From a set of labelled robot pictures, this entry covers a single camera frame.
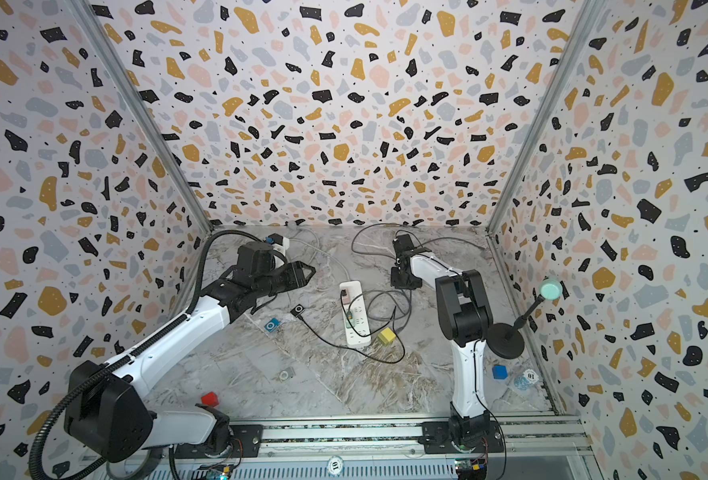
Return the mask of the white power strip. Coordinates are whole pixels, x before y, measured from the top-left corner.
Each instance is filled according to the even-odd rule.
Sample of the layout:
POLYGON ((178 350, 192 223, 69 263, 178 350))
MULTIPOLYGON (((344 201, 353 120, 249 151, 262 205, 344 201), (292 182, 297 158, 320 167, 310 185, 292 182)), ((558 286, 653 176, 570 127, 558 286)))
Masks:
POLYGON ((340 291, 346 289, 350 296, 348 304, 344 304, 340 298, 347 346, 366 347, 371 343, 371 331, 361 283, 355 280, 347 281, 342 282, 339 287, 340 291))

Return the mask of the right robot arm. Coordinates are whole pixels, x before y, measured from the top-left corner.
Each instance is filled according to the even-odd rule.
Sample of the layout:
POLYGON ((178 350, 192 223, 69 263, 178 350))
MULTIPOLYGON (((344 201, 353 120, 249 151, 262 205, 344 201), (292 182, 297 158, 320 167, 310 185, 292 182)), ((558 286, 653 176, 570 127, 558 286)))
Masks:
POLYGON ((440 259, 407 233, 398 233, 392 246, 391 285, 407 290, 427 286, 435 293, 439 328, 452 353, 448 435, 456 449, 470 451, 493 431, 483 380, 493 319, 481 274, 440 259))

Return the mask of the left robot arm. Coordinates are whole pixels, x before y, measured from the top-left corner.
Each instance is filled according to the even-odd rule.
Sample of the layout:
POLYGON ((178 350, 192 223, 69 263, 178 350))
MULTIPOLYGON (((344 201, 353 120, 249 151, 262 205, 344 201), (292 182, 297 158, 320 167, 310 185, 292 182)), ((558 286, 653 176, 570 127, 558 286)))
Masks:
POLYGON ((198 262, 191 302, 135 346, 97 364, 85 361, 69 377, 67 394, 52 409, 32 442, 28 469, 45 479, 43 453, 57 421, 97 458, 75 478, 106 469, 112 479, 145 479, 179 445, 200 446, 219 458, 236 444, 228 415, 205 403, 193 408, 152 411, 144 402, 155 385, 184 357, 246 312, 258 311, 262 298, 305 287, 316 270, 289 261, 288 240, 278 234, 245 233, 237 261, 209 285, 203 283, 207 258, 198 262))

